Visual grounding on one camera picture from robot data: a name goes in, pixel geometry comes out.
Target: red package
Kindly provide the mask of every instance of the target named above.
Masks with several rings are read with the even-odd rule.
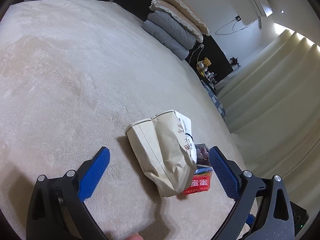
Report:
[[[191,186],[183,191],[184,195],[208,191],[210,188],[210,175],[194,175]]]

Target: fluffy rug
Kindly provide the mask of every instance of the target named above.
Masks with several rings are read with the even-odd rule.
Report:
[[[115,3],[42,0],[12,5],[0,23],[0,208],[25,239],[37,177],[60,177],[101,146],[111,162],[86,205],[110,239],[210,239],[228,215],[213,174],[208,192],[161,199],[124,130],[174,109],[195,143],[239,152],[194,71]]]

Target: beige cushion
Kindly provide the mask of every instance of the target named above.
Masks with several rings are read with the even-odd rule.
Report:
[[[210,30],[205,24],[205,22],[195,13],[195,10],[191,8],[184,0],[162,0],[165,1],[175,8],[177,8],[185,17],[187,17],[191,22],[193,22],[200,31],[209,36]]]
[[[173,19],[191,32],[196,37],[197,41],[203,41],[203,36],[199,28],[171,4],[161,0],[153,0],[149,8],[152,11],[158,10],[169,13]]]

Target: curtain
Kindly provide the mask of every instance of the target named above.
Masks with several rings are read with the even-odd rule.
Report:
[[[310,224],[320,209],[318,47],[284,31],[222,87],[218,99],[247,168],[264,178],[280,175]]]

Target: teddy bear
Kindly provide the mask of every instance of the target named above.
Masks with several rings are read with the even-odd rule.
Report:
[[[197,70],[201,73],[205,73],[208,70],[208,67],[211,65],[210,60],[207,57],[203,61],[197,63]]]

